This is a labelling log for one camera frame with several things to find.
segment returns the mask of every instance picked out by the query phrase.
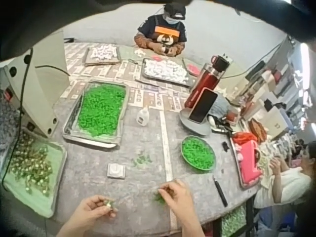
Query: phone stand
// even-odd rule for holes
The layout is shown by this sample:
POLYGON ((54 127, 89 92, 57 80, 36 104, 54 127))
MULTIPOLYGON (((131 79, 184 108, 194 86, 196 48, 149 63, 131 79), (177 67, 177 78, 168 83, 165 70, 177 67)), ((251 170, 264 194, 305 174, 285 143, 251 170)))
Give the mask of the phone stand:
POLYGON ((192 109, 190 108, 184 108, 180 111, 179 117, 183 126, 185 126, 188 130, 195 132, 201 136, 207 136, 208 134, 210 134, 211 126, 206 117, 204 118, 202 123, 197 123, 189 120, 191 110, 192 109))

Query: white shirt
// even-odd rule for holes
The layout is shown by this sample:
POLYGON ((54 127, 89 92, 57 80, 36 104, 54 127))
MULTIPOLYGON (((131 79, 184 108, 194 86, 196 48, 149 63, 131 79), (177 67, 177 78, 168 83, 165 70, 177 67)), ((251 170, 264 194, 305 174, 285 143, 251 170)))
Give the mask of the white shirt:
POLYGON ((312 179, 303 174, 301 167, 289 169, 281 173, 282 198, 281 203, 274 203, 272 187, 275 176, 272 175, 269 181, 269 188, 261 187, 257 192, 254 207, 265 208, 274 205, 284 205, 299 199, 309 189, 312 179))

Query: small white bottle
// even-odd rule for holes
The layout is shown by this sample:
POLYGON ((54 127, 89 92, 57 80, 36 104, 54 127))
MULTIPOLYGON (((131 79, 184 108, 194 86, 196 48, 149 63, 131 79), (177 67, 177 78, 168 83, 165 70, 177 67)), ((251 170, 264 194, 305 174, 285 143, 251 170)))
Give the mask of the small white bottle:
POLYGON ((148 111, 148 106, 142 108, 136 117, 136 121, 138 124, 141 126, 146 126, 149 122, 149 111, 148 111))

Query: orange rectangle on shirt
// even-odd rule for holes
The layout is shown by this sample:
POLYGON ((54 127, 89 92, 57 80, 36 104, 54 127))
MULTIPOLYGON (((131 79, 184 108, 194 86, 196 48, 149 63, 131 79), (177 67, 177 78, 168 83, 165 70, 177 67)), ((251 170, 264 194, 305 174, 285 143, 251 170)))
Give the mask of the orange rectangle on shirt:
POLYGON ((161 27, 161 26, 156 26, 155 27, 155 32, 165 34, 165 35, 170 35, 170 36, 175 36, 179 37, 180 32, 177 30, 161 27))

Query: apron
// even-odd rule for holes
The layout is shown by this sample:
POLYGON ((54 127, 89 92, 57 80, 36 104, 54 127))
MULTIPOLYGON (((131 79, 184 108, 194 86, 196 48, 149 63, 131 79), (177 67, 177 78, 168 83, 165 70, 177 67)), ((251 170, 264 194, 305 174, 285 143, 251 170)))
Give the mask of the apron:
POLYGON ((166 26, 159 25, 158 18, 155 16, 155 31, 152 35, 154 42, 162 43, 167 47, 173 46, 179 41, 180 36, 180 22, 177 24, 175 29, 168 28, 166 26))

